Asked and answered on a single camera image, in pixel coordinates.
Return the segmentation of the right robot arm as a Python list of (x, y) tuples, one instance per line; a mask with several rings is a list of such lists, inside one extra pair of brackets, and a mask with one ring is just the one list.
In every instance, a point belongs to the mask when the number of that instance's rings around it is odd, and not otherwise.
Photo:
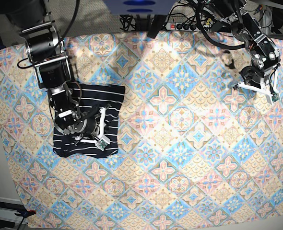
[(104, 151), (110, 139), (104, 134), (107, 106), (82, 112), (72, 98), (69, 57), (46, 0), (0, 0), (0, 14), (7, 16), (25, 40), (27, 60), (40, 89), (46, 89), (49, 108), (56, 111), (54, 127), (62, 135), (77, 134), (75, 142), (93, 143)]

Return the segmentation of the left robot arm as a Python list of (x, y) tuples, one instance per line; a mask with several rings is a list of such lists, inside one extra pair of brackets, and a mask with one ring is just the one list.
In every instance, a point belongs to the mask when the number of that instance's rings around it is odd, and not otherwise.
[[(280, 100), (276, 86), (277, 69), (281, 61), (280, 51), (262, 32), (259, 22), (243, 9), (245, 4), (244, 0), (200, 0), (193, 5), (197, 28), (216, 47), (225, 50), (245, 49), (251, 57), (251, 64), (241, 70), (240, 75), (243, 80), (233, 87), (234, 90), (243, 88), (262, 93), (268, 103), (274, 104)], [(214, 41), (201, 23), (202, 15), (207, 15), (217, 23), (228, 26), (233, 37), (242, 44), (229, 46)]]

